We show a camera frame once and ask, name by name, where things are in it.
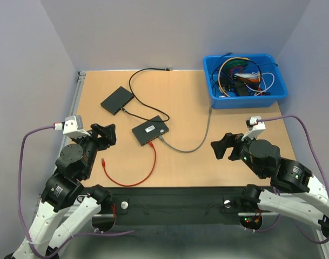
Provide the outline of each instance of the bin of cables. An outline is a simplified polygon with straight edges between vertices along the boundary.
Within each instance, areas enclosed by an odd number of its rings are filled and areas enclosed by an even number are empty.
[[[288,95],[269,54],[207,56],[203,63],[214,109],[269,107]]]

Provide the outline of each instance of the gray wall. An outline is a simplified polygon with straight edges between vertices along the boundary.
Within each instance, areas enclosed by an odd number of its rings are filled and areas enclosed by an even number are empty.
[[[289,91],[282,113],[306,123],[329,180],[329,0],[311,1],[278,63]],[[319,175],[301,126],[285,122],[297,159]]]
[[[0,258],[20,245],[17,170],[23,135],[68,113],[76,70],[38,0],[0,0]],[[30,137],[25,147],[23,212],[32,220],[53,171],[61,133]]]
[[[204,56],[277,56],[309,0],[41,0],[79,70],[173,66]]]

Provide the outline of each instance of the bolt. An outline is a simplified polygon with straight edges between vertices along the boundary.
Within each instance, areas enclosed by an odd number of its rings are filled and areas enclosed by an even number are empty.
[[[121,202],[121,209],[126,209],[126,208],[128,208],[128,202],[126,201]]]
[[[226,207],[227,209],[231,208],[231,202],[230,202],[230,200],[225,200],[224,201],[224,207]]]

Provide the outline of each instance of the wooden tabletop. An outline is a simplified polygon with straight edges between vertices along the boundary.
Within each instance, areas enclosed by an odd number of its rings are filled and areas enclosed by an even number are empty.
[[[111,115],[100,103],[120,86],[128,88],[128,79],[134,71],[102,71],[86,74],[77,114],[81,115],[85,128],[98,123],[102,126],[116,125],[116,145],[98,152],[91,178],[83,182],[85,187],[96,184],[117,186],[105,175],[101,158],[105,159],[106,170],[113,179],[125,185],[145,178],[153,164],[153,150],[149,145],[140,146],[132,128],[144,120],[124,112]],[[171,119],[166,122],[169,132],[163,138],[171,145],[190,150],[203,139],[209,114],[209,94],[203,71],[145,71],[132,80],[137,97],[146,104],[155,106]],[[142,117],[153,118],[158,112],[141,105],[136,99],[126,109]],[[269,179],[260,180],[242,161],[217,160],[210,146],[211,141],[220,140],[225,133],[245,133],[246,118],[260,115],[263,118],[279,116],[275,103],[269,108],[212,110],[209,134],[202,147],[190,154],[178,153],[159,139],[153,141],[157,151],[155,171],[140,187],[183,187],[183,186],[245,186],[253,183],[267,186]],[[259,139],[266,139],[280,147],[281,156],[295,159],[289,137],[282,120],[266,123],[266,131]]]

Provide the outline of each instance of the blue bin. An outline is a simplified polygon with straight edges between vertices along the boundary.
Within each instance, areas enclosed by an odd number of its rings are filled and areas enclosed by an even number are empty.
[[[210,76],[213,70],[220,67],[221,64],[229,58],[233,57],[244,57],[259,64],[262,73],[271,72],[274,75],[274,84],[268,90],[271,93],[270,96],[230,96],[230,97],[220,97],[221,94],[217,87],[212,85],[210,81]],[[254,108],[254,107],[269,107],[275,101],[279,99],[284,99],[288,95],[286,85],[284,83],[283,77],[279,72],[278,66],[269,64],[275,63],[275,60],[269,54],[240,54],[240,55],[228,55],[228,56],[207,56],[204,58],[204,71],[207,82],[207,88],[209,89],[211,106],[214,109],[232,109],[232,108]],[[249,68],[245,70],[245,73],[258,72],[256,66],[252,66],[249,63]],[[271,85],[272,76],[270,74],[265,74],[264,80],[267,87]],[[215,81],[218,80],[218,72],[213,75]],[[263,82],[261,82],[261,89],[265,89]]]

